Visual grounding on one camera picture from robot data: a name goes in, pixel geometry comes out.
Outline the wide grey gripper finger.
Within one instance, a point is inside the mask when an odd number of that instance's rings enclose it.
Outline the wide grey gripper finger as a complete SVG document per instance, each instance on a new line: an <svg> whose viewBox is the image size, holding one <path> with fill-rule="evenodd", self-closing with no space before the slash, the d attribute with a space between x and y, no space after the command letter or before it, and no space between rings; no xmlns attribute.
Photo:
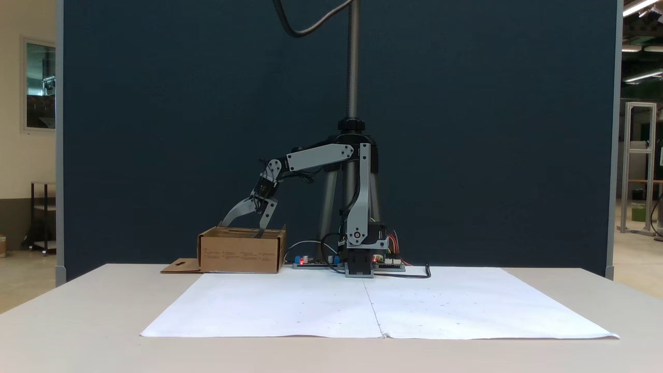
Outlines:
<svg viewBox="0 0 663 373"><path fill-rule="evenodd" d="M222 219L222 227L230 227L238 217L254 213L256 211L255 199L251 196L239 201Z"/></svg>

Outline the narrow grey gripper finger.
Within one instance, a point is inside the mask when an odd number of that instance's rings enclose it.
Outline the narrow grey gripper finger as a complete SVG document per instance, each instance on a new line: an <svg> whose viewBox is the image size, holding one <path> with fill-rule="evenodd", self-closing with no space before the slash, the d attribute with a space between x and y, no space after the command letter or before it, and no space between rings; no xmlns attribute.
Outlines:
<svg viewBox="0 0 663 373"><path fill-rule="evenodd" d="M279 203L279 201L274 198L261 199L259 201L260 204L256 212L261 215L261 219L259 221L258 231L254 238L262 238Z"/></svg>

